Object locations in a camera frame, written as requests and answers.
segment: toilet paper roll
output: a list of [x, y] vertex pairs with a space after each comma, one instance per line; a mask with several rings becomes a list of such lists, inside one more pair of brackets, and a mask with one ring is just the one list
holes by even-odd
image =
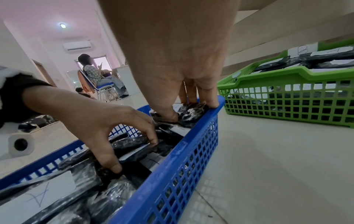
[[8, 138], [8, 152], [12, 157], [26, 156], [34, 150], [34, 138], [26, 133], [13, 133]]

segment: jeans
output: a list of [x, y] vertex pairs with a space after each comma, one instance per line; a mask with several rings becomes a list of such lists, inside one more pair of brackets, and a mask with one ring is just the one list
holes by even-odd
[[124, 86], [124, 83], [122, 81], [120, 81], [119, 78], [114, 77], [114, 76], [109, 76], [109, 77], [106, 77], [104, 79], [98, 80], [97, 81], [97, 86], [108, 84], [110, 82], [114, 83], [114, 87], [115, 87], [117, 93], [119, 94], [119, 96], [122, 96], [122, 95], [125, 94], [126, 88]]

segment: dark hair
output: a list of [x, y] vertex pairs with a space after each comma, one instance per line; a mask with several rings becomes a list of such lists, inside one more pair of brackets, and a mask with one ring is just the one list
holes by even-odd
[[75, 89], [75, 91], [78, 92], [78, 93], [81, 93], [84, 90], [81, 87], [78, 87], [78, 88]]
[[81, 54], [77, 60], [82, 64], [82, 66], [92, 65], [90, 62], [90, 56], [88, 54]]

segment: plaid shirt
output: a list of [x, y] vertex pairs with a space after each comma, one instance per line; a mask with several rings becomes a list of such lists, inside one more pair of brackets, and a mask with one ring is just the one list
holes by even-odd
[[91, 80], [91, 82], [96, 85], [99, 80], [104, 78], [103, 75], [99, 74], [98, 69], [92, 65], [85, 65], [82, 70], [86, 72], [87, 77]]

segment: blue plastic basket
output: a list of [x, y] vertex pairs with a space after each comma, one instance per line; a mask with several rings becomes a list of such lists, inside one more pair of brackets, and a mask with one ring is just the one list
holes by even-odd
[[[110, 220], [109, 224], [177, 223], [207, 163], [218, 145], [218, 112], [225, 104], [210, 109], [180, 141], [143, 185]], [[138, 109], [149, 114], [148, 105]], [[127, 132], [138, 136], [136, 129], [119, 125], [111, 135]], [[67, 146], [23, 167], [0, 180], [0, 190], [58, 170], [64, 158], [86, 146], [76, 140]]]

